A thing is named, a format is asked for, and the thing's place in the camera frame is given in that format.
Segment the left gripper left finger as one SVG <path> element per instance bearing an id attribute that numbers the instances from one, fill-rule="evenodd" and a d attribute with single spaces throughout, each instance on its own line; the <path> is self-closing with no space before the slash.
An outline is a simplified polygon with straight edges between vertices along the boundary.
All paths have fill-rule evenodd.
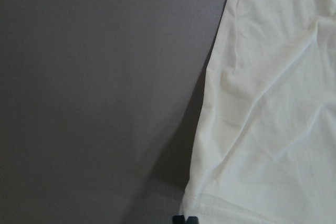
<path id="1" fill-rule="evenodd" d="M 183 215 L 175 215 L 172 217 L 173 224 L 186 224 L 185 217 Z"/>

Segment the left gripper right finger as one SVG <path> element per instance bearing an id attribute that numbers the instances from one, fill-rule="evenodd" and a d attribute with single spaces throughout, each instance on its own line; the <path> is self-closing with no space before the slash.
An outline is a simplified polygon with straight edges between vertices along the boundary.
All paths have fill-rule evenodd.
<path id="1" fill-rule="evenodd" d="M 197 216 L 188 216 L 186 224 L 199 224 L 199 219 Z"/>

